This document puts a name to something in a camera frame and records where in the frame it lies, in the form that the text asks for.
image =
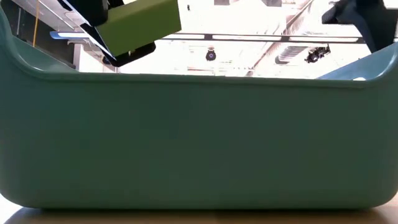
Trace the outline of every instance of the wooden table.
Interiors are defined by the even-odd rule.
[[[7,211],[5,205],[15,208],[0,198],[0,213]],[[10,216],[6,224],[398,224],[398,195],[381,207],[360,212],[43,212],[21,208]]]

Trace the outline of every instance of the green plastic bin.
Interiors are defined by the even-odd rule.
[[[82,75],[0,11],[0,193],[34,208],[384,204],[398,189],[397,56],[334,72],[365,82]]]

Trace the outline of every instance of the security camera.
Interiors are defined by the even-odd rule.
[[[216,60],[216,57],[217,57],[216,52],[213,49],[209,49],[207,51],[207,54],[206,54],[207,61],[209,61],[209,62],[214,61],[214,60]]]

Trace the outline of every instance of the green box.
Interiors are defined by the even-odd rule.
[[[181,30],[177,0],[137,0],[109,10],[97,27],[109,51],[121,55]]]

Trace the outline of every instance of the yellow pole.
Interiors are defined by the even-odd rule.
[[[40,1],[37,0],[36,3],[36,22],[35,22],[35,31],[33,33],[33,47],[36,46],[36,33],[37,33],[37,24],[39,23],[39,6],[40,6]]]

